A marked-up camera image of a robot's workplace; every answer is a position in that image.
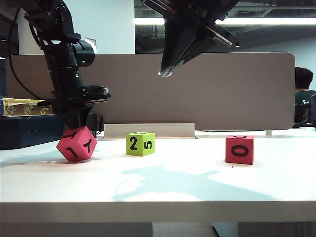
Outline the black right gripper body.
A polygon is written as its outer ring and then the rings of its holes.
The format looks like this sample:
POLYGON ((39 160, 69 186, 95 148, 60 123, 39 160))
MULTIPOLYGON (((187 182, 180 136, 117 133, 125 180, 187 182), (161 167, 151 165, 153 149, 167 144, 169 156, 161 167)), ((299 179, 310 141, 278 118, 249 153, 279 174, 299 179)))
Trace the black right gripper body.
POLYGON ((163 16, 165 25, 191 27, 195 34, 209 36, 229 47, 237 45, 236 37, 217 25, 223 21, 237 0, 146 0, 144 4, 163 16))

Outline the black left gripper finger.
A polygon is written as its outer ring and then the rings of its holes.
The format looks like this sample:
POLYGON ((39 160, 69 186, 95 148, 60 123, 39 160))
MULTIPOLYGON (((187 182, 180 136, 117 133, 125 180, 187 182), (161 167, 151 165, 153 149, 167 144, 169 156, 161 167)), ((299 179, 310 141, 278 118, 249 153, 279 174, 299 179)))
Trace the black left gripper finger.
POLYGON ((79 110, 79 126, 80 127, 86 126, 88 116, 92 108, 93 106, 85 106, 85 107, 80 108, 79 110))
POLYGON ((78 110, 68 110, 62 112, 62 120, 64 124, 70 129, 80 127, 80 115, 78 110))

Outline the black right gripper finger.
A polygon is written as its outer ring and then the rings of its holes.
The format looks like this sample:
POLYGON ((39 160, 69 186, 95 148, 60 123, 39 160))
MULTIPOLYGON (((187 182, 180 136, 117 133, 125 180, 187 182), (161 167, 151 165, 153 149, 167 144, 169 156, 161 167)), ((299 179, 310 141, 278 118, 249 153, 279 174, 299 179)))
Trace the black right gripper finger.
POLYGON ((187 29, 183 24, 165 20, 164 50, 158 74, 171 74, 186 48, 187 29))
POLYGON ((216 44, 216 42, 211 37, 202 34, 196 28, 190 26, 185 27, 187 29, 186 48, 180 57, 179 62, 172 70, 172 73, 188 61, 199 56, 201 53, 205 52, 216 44))

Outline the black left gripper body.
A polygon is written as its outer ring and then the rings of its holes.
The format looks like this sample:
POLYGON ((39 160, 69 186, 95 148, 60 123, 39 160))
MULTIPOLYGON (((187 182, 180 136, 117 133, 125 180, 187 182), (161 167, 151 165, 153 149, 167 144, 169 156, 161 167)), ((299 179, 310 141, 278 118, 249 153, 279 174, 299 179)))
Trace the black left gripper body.
POLYGON ((89 92, 81 98, 49 99, 38 102, 37 105, 41 108, 51 108, 55 115, 59 115, 91 108, 96 103, 106 102, 110 97, 110 92, 89 92))

